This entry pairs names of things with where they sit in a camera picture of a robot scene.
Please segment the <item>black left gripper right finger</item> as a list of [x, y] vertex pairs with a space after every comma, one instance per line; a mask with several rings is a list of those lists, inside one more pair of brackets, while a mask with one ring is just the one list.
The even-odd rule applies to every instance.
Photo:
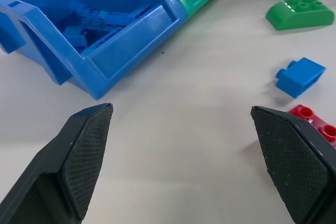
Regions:
[[336, 224], [336, 149], [308, 121], [253, 106], [262, 154], [295, 224]]

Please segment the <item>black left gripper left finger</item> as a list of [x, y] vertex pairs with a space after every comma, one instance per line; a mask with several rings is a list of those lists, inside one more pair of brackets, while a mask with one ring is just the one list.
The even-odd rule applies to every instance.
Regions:
[[0, 203], [0, 224], [81, 224], [101, 171], [113, 105], [73, 114]]

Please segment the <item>red studded building block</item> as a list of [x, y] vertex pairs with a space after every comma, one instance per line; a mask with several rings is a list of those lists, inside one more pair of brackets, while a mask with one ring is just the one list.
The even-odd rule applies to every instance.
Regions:
[[288, 111], [289, 114], [308, 121], [336, 149], [336, 127], [320, 119], [309, 107], [302, 104]]

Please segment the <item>blue sloped building block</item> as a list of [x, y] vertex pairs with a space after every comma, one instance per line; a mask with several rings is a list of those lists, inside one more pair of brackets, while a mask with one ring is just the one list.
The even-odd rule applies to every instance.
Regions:
[[297, 98], [315, 84], [326, 68], [308, 58], [292, 61], [276, 74], [276, 87], [292, 98]]

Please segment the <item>blue building block in bin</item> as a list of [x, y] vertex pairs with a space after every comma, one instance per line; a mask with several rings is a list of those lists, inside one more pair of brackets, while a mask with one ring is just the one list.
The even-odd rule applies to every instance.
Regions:
[[94, 52], [96, 49], [102, 46], [105, 42], [107, 42], [109, 39], [111, 39], [113, 36], [119, 33], [122, 29], [123, 27], [121, 26], [118, 26], [118, 27], [106, 26], [102, 31], [97, 31], [98, 35], [100, 35], [99, 39], [97, 39], [92, 45], [84, 49], [81, 55], [86, 56]]
[[74, 48], [86, 48], [88, 46], [85, 29], [82, 26], [68, 26], [62, 35]]

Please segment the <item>blue plastic storage bin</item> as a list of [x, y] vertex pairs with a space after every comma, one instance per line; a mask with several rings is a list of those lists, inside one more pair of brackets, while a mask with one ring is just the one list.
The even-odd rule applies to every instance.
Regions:
[[185, 21], [179, 0], [0, 0], [0, 49], [100, 99]]

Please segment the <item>green curved building block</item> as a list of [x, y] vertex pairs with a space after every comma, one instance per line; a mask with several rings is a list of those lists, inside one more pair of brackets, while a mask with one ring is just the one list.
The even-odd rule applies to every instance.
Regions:
[[268, 10], [266, 19], [283, 31], [332, 25], [335, 13], [319, 0], [283, 0]]

